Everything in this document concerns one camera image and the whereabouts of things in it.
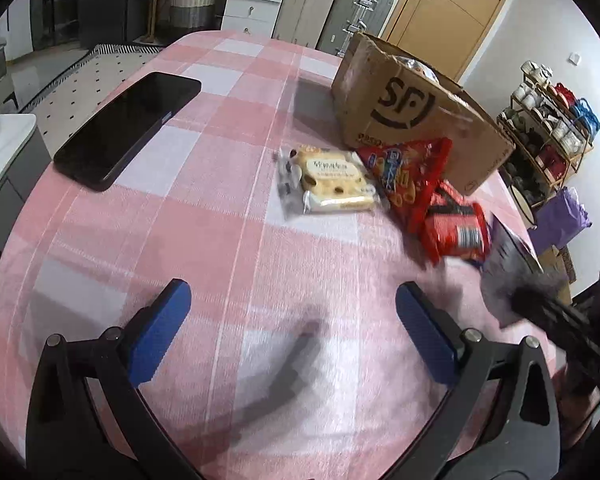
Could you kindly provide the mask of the person's right hand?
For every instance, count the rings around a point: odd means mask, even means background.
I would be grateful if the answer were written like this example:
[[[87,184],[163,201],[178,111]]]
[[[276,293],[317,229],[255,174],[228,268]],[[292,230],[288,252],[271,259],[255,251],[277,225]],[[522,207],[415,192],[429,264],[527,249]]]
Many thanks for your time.
[[[552,377],[560,429],[560,459],[565,462],[569,456],[582,448],[592,432],[592,417],[600,403],[600,390],[574,393],[568,387],[569,365],[563,365]]]

